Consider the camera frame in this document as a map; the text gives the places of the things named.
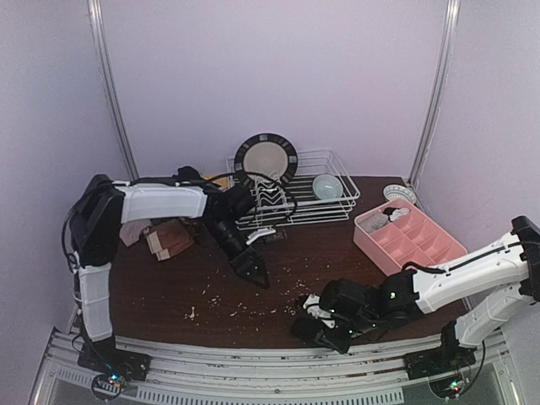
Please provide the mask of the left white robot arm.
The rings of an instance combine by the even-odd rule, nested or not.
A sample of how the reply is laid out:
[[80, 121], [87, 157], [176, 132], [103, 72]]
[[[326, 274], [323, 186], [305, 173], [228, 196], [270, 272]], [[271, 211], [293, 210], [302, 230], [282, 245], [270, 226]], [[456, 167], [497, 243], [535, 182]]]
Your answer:
[[201, 219], [227, 257], [234, 273], [267, 289], [266, 265], [254, 242], [260, 230], [243, 235], [237, 220], [254, 209], [256, 200], [241, 184], [222, 191], [199, 175], [145, 177], [113, 181], [95, 175], [72, 206], [62, 227], [62, 249], [76, 278], [83, 335], [92, 343], [114, 337], [109, 306], [109, 277], [124, 224], [141, 219]]

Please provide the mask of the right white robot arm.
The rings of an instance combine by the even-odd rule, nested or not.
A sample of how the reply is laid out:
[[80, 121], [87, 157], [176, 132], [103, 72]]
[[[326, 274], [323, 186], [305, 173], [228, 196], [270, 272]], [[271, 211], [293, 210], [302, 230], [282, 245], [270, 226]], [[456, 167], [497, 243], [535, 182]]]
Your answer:
[[379, 286], [332, 280], [302, 305], [296, 338], [348, 352], [356, 338], [406, 326], [466, 296], [488, 291], [473, 311], [452, 322], [445, 345], [476, 348], [519, 309], [539, 301], [539, 228], [528, 217], [511, 221], [512, 230], [497, 241], [455, 260], [422, 266], [406, 262]]

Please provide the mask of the brown underwear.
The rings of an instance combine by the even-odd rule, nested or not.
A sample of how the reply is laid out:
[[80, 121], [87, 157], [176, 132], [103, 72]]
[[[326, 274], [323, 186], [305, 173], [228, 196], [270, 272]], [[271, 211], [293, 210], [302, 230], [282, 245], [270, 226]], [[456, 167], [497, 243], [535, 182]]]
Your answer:
[[178, 256], [195, 243], [192, 233], [179, 219], [150, 228], [145, 237], [150, 252], [160, 262]]

